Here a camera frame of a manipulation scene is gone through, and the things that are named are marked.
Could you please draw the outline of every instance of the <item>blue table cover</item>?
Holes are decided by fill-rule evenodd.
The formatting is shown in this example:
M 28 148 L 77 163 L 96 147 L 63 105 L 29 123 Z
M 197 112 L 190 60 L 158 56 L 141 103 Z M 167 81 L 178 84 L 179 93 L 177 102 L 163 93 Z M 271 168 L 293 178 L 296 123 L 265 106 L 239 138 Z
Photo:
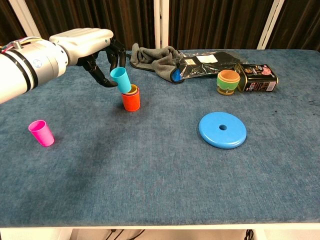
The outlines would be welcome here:
M 320 53 L 227 52 L 268 64 L 275 90 L 224 96 L 215 77 L 172 84 L 127 61 L 137 112 L 77 66 L 0 105 L 0 226 L 319 223 Z M 198 124 L 211 112 L 241 119 L 245 142 L 207 144 Z M 54 145 L 28 132 L 37 119 Z

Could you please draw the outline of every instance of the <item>white label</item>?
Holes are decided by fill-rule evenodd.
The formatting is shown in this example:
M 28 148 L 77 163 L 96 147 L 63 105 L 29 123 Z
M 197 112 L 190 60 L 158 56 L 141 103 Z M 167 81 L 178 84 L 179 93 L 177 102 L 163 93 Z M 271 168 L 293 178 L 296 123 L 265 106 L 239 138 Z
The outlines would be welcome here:
M 185 59 L 185 62 L 187 65 L 196 65 L 195 61 L 193 61 L 192 59 Z
M 268 88 L 266 89 L 268 92 L 272 91 L 276 86 L 276 82 L 270 82 Z
M 196 56 L 196 58 L 203 64 L 213 64 L 218 62 L 214 55 L 207 55 L 207 56 Z

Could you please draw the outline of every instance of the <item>dark curtain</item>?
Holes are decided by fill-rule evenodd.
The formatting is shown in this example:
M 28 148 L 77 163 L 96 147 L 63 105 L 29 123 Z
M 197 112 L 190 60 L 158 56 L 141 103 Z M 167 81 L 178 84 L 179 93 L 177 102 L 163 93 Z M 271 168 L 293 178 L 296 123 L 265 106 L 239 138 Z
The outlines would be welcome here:
M 320 51 L 320 0 L 284 1 L 266 48 Z
M 152 0 L 25 0 L 41 36 L 75 28 L 113 31 L 131 50 L 133 43 L 155 48 Z
M 256 49 L 273 0 L 170 0 L 177 49 Z
M 25 31 L 20 25 L 9 1 L 0 0 L 0 46 L 25 36 Z

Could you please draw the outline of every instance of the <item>cyan cup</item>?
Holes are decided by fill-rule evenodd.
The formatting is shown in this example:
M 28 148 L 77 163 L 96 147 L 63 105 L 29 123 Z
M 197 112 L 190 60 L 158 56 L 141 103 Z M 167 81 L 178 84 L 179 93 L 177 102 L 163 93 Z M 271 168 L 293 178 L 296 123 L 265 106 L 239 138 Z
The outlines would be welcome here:
M 131 83 L 124 67 L 116 67 L 110 72 L 110 76 L 118 84 L 120 93 L 126 94 L 131 90 Z

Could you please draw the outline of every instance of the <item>orange cup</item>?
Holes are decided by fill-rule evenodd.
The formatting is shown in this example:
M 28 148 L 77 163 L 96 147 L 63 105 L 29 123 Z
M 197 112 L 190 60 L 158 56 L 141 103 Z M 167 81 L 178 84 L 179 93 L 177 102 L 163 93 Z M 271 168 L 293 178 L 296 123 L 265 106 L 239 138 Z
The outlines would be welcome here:
M 134 94 L 121 94 L 124 109 L 128 112 L 135 112 L 140 108 L 140 91 L 138 87 L 136 88 L 137 91 Z

